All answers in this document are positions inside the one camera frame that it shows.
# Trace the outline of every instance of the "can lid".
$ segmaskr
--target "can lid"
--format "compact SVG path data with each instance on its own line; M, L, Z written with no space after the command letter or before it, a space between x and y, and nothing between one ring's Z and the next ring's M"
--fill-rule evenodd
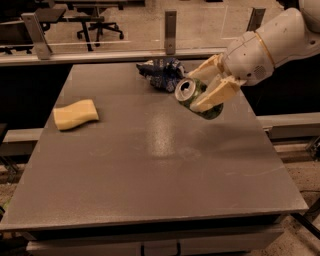
M178 101L190 99L196 90L196 83L191 78L182 79L176 87L175 96Z

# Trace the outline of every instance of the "metal post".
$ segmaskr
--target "metal post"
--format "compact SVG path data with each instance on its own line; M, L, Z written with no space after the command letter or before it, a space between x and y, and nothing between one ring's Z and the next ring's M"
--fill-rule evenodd
M166 10L164 48L166 49L166 54L168 55L172 55L176 53L176 26L177 26L177 11Z
M266 11L266 8L252 9L247 31L255 31L261 26L265 11Z
M44 38L37 15L35 13L23 13L21 17L32 39L38 58L40 60L50 59L51 49Z

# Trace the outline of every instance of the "glass wall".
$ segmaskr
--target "glass wall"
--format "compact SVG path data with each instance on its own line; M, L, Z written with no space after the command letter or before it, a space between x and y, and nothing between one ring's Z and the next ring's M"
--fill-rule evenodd
M104 22L116 22L123 33L103 29L97 43L97 29L89 29L92 52L164 52L166 10L177 11L176 49L195 52L227 47L246 31L253 7L266 8L263 23L283 11L276 0L145 0L144 5L138 2L129 1L123 5L123 10L117 6L99 8L100 18L103 17ZM90 10L88 12L81 6L70 10L65 4L56 4L54 8L66 9L66 12L61 22L51 24L44 32L53 54L87 53L90 47L85 35L78 33L83 29L82 24L74 19L92 15ZM15 50L12 53L27 54ZM6 52L0 53L0 56L7 55Z

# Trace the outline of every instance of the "tabletop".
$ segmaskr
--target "tabletop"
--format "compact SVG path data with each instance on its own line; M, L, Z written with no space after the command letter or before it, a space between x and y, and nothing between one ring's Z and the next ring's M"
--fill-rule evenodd
M100 120L60 132L50 116L1 230L307 209L242 94L205 120L151 87L134 63L119 63L75 65L56 107L82 99L94 101Z

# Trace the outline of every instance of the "floor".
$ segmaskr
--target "floor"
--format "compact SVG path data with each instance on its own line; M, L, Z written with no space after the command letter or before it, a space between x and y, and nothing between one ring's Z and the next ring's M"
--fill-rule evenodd
M106 20L118 22L124 31L124 40L106 32L101 38L101 51L139 51L163 49L164 11L176 9L177 48L200 49L226 47L241 35L248 24L251 7L266 7L264 22L282 11L275 0L224 0L222 3L207 3L203 0L146 0L145 7L127 7L123 11L109 8L104 12ZM79 15L68 11L66 15ZM46 33L46 40L54 53L87 52L86 45L76 37L81 30L78 23L59 23ZM90 31L95 40L95 31ZM320 197L320 162L314 161L305 150L305 144L275 145L289 174L301 191L307 204L312 206ZM9 203L24 165L13 184L6 184L7 172L0 166L0 205ZM320 210L315 209L309 218L320 228ZM282 225L285 232L265 250L252 251L252 256L320 256L320 241L311 235L292 217L286 217Z

